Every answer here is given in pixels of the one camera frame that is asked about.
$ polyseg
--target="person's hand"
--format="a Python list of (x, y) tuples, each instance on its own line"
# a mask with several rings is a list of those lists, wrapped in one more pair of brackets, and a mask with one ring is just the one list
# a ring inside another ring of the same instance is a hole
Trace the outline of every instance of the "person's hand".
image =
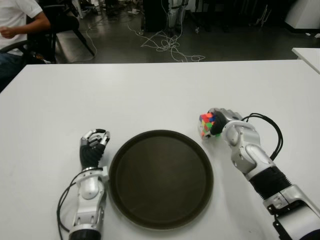
[(15, 35), (17, 35), (14, 28), (7, 26), (0, 26), (0, 33), (2, 37), (6, 39), (12, 39)]

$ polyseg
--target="jeans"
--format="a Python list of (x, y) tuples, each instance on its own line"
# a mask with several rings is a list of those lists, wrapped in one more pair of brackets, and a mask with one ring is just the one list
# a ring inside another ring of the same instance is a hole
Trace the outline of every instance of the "jeans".
[(22, 70), (23, 60), (21, 56), (9, 53), (0, 53), (0, 92)]

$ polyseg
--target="chair leg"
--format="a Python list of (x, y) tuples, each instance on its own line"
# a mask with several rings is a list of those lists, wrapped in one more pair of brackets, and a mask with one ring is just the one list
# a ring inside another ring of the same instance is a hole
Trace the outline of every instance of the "chair leg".
[(51, 42), (52, 59), (56, 59), (56, 41), (57, 41), (57, 34), (52, 33), (52, 42)]
[(95, 56), (95, 53), (91, 50), (91, 48), (88, 46), (87, 44), (87, 40), (85, 39), (85, 37), (81, 34), (81, 32), (79, 32), (78, 29), (74, 29), (73, 32), (75, 33), (75, 35), (77, 35), (77, 37), (80, 39), (80, 41), (83, 43), (83, 45), (86, 47), (86, 49), (88, 49), (88, 51), (92, 54), (92, 56)]

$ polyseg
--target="cable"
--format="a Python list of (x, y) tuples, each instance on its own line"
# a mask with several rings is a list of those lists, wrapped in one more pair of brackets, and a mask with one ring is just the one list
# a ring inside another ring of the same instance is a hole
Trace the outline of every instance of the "cable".
[(270, 156), (270, 159), (272, 161), (275, 160), (275, 158), (278, 156), (278, 154), (280, 153), (280, 151), (284, 145), (284, 138), (283, 138), (283, 135), (282, 135), (280, 128), (271, 118), (269, 118), (265, 115), (262, 115), (261, 113), (256, 113), (256, 112), (253, 112), (249, 116), (244, 117), (241, 121), (246, 120), (246, 122), (248, 122), (250, 118), (263, 119), (266, 122), (268, 122), (269, 124), (271, 124), (274, 127), (274, 129), (276, 130), (276, 133), (278, 134), (278, 144), (277, 144), (274, 152)]
[(80, 173), (78, 173), (73, 179), (72, 181), (70, 182), (69, 186), (64, 190), (64, 192), (62, 193), (60, 199), (59, 199), (59, 202), (58, 202), (58, 206), (57, 206), (57, 209), (56, 209), (56, 220), (57, 220), (57, 224), (58, 224), (58, 231), (59, 231), (59, 236), (60, 236), (60, 239), (63, 240), (63, 237), (62, 237), (62, 232), (61, 232), (61, 228), (63, 228), (63, 230), (65, 230), (66, 232), (70, 232), (70, 230), (68, 228), (66, 228), (64, 226), (64, 224), (61, 222), (61, 218), (60, 218), (60, 210), (61, 210), (61, 207), (62, 207), (62, 204), (65, 202), (65, 199), (69, 193), (69, 190), (72, 186), (74, 186), (76, 183), (74, 182), (74, 180), (81, 174), (85, 173), (85, 172), (88, 172), (88, 171), (94, 171), (94, 170), (103, 170), (101, 167), (95, 167), (95, 168), (92, 168), (92, 169), (88, 169), (88, 170), (85, 170), (85, 171), (82, 171)]
[[(162, 0), (161, 1), (161, 6), (163, 11), (165, 12), (166, 15), (166, 26), (168, 26), (169, 24), (169, 16), (163, 6)], [(178, 50), (178, 48), (180, 47), (180, 43), (178, 42), (178, 39), (181, 37), (182, 35), (182, 29), (183, 29), (183, 16), (184, 16), (184, 12), (182, 11), (181, 13), (181, 32), (180, 35), (174, 35), (173, 37), (168, 37), (167, 34), (161, 30), (158, 31), (156, 34), (154, 34), (152, 37), (146, 37), (146, 36), (142, 36), (140, 34), (137, 33), (137, 31), (131, 29), (129, 27), (129, 24), (127, 25), (128, 29), (132, 32), (134, 32), (137, 36), (146, 39), (146, 41), (140, 46), (141, 48), (143, 47), (148, 47), (148, 48), (152, 48), (152, 49), (156, 49), (157, 52), (170, 52), (171, 53), (171, 57), (173, 60), (175, 60), (176, 62), (179, 63), (184, 63), (184, 62), (189, 62), (189, 59), (191, 60), (191, 62), (200, 62), (201, 60), (205, 59), (205, 56), (202, 55), (185, 55), (182, 52), (180, 52)], [(160, 44), (157, 44), (154, 40), (152, 40), (154, 37), (163, 37), (165, 39), (162, 39)], [(184, 60), (178, 60), (174, 57), (174, 54), (179, 54), (180, 56), (182, 56), (184, 58)]]

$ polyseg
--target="rubik's cube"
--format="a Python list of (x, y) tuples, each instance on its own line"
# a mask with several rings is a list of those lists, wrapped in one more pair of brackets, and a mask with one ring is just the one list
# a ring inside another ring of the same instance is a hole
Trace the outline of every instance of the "rubik's cube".
[(216, 116), (214, 116), (211, 112), (200, 115), (198, 127), (202, 139), (210, 136), (210, 129), (215, 124), (215, 120)]

